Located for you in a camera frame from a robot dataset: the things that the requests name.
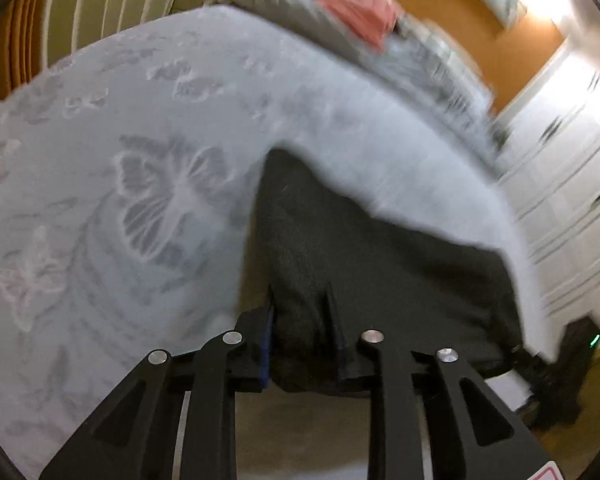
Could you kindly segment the white panelled wardrobe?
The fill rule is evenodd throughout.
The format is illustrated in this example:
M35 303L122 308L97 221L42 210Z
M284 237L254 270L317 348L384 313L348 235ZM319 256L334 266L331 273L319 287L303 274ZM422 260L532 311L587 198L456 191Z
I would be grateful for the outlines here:
M500 187L527 239L555 337L600 324L600 61L563 47L498 116ZM594 339L600 347L600 335Z

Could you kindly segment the red pink blanket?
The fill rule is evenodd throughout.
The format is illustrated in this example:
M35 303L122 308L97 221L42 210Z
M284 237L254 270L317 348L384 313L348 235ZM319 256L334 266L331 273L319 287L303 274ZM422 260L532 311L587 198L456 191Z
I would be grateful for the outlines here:
M381 52L404 14L394 0L315 0L358 39Z

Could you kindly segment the grey butterfly bedspread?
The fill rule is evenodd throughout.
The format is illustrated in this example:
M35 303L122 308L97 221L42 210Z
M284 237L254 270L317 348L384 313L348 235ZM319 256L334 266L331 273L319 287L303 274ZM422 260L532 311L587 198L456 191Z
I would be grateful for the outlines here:
M230 6L120 32L0 103L0 445L38 478L147 353L229 330L265 154L375 216L499 250L550 353L527 244L471 150L416 104Z

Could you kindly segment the black pants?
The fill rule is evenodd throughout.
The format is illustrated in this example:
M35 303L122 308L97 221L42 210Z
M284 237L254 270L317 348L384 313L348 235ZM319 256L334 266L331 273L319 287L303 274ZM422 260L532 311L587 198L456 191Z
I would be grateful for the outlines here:
M455 349L483 377L514 365L522 329L500 254L371 217L291 152L266 156L256 240L273 306L270 373L288 392L343 392L379 330L401 353Z

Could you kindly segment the grey rumpled duvet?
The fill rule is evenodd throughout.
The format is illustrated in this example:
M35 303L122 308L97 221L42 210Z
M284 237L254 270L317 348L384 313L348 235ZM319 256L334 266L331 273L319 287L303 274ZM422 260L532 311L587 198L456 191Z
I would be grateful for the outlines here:
M417 18L399 18L398 29L375 48L317 0L213 1L256 14L361 67L460 142L486 171L500 172L492 92L464 54Z

